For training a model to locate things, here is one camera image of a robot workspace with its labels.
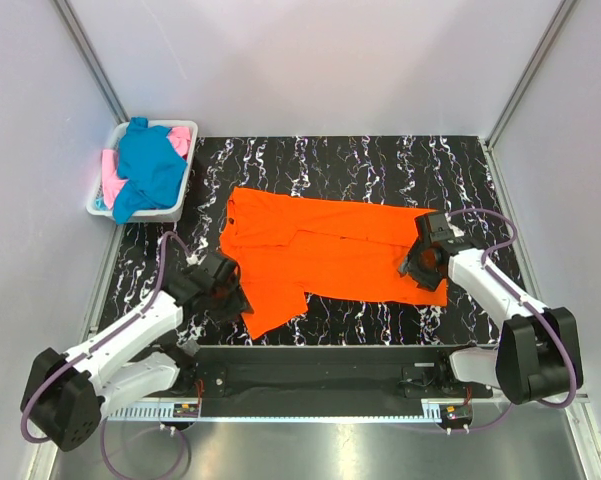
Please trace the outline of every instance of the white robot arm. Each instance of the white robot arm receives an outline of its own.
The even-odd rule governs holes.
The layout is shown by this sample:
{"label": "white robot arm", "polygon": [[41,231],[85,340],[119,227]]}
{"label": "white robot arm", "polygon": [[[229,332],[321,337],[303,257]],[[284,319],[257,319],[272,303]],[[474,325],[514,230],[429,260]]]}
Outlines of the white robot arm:
{"label": "white robot arm", "polygon": [[239,281],[237,263],[212,252],[96,336],[63,354],[51,348],[40,353],[20,406],[25,420],[70,451],[122,407],[158,391],[187,393],[194,388],[195,361],[175,345],[127,362],[194,312],[209,311],[223,320],[250,311]]}
{"label": "white robot arm", "polygon": [[473,239],[456,236],[444,213],[418,217],[416,225],[418,239],[400,273],[427,290],[448,278],[482,306],[501,332],[497,350],[468,347],[449,356],[457,380],[499,388],[515,404],[567,392],[572,377],[577,388],[582,386],[578,331],[571,312],[548,308],[528,295]]}

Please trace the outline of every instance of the laundry basket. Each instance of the laundry basket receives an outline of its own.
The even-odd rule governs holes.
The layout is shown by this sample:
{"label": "laundry basket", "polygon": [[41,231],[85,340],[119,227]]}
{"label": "laundry basket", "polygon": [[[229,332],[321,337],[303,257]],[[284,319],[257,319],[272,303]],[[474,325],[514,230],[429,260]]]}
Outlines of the laundry basket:
{"label": "laundry basket", "polygon": [[[127,126],[129,122],[121,123],[118,125],[111,136],[109,137],[109,141],[105,145],[105,149],[117,150],[118,142],[122,137],[124,137],[125,133],[127,133]],[[162,210],[138,210],[136,211],[127,223],[171,223],[177,222],[180,220],[182,216],[182,208],[184,206],[184,195],[187,191],[187,179],[189,178],[189,173],[191,172],[191,163],[193,161],[193,152],[196,147],[196,139],[198,137],[198,125],[195,122],[190,122],[186,120],[151,120],[149,121],[149,127],[154,127],[156,125],[162,125],[164,127],[187,127],[191,132],[191,146],[189,147],[189,152],[187,153],[187,168],[184,171],[184,176],[182,177],[182,183],[180,184],[180,192],[178,193],[178,201],[176,204],[167,209]],[[98,217],[106,217],[114,220],[113,211],[112,210],[101,210],[97,207],[96,201],[98,198],[102,197],[102,172],[98,174],[98,180],[93,189],[93,194],[89,197],[89,202],[87,203],[87,211],[91,215],[95,215]]]}

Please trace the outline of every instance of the black marble surface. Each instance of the black marble surface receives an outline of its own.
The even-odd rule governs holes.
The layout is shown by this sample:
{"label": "black marble surface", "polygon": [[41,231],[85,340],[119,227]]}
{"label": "black marble surface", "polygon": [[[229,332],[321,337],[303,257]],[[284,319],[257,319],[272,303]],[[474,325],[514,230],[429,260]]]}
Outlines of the black marble surface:
{"label": "black marble surface", "polygon": [[[202,257],[218,246],[234,186],[328,200],[356,200],[452,211],[500,211],[477,137],[284,137],[199,139],[182,219],[125,227],[100,322],[105,328],[135,306],[156,281],[157,240],[175,230]],[[508,238],[499,221],[473,215],[454,223],[489,245]],[[175,242],[168,270],[185,265]],[[522,284],[513,251],[494,255]],[[308,295],[309,312],[252,341],[242,321],[216,324],[205,315],[178,332],[202,345],[408,345],[487,343],[498,331],[460,288],[449,305],[417,307]]]}

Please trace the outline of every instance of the orange shirt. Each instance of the orange shirt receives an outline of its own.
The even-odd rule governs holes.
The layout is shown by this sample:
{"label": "orange shirt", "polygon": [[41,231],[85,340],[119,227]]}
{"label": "orange shirt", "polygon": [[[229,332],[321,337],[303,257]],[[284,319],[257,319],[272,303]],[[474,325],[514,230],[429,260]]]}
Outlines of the orange shirt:
{"label": "orange shirt", "polygon": [[251,337],[305,313],[305,292],[445,306],[446,282],[428,292],[398,273],[418,235],[415,217],[428,212],[235,188],[220,247],[240,265]]}

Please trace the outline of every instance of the pink garment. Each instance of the pink garment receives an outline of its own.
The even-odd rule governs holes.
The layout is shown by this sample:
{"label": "pink garment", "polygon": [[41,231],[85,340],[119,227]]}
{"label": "pink garment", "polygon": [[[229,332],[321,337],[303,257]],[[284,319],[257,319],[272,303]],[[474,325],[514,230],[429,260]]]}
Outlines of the pink garment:
{"label": "pink garment", "polygon": [[118,177],[116,172],[118,168],[118,152],[115,150],[103,150],[102,151],[102,196],[104,197],[104,204],[109,210],[113,209],[113,203],[127,183],[126,180],[122,180]]}
{"label": "pink garment", "polygon": [[189,146],[191,145],[191,132],[189,127],[173,127],[167,135],[167,138],[173,145],[173,148],[178,155],[184,157],[189,153]]}
{"label": "pink garment", "polygon": [[[189,153],[191,146],[191,132],[188,127],[173,127],[167,135],[173,149],[184,157]],[[118,152],[115,150],[102,151],[102,196],[104,204],[109,210],[113,210],[116,197],[127,180],[118,177]]]}

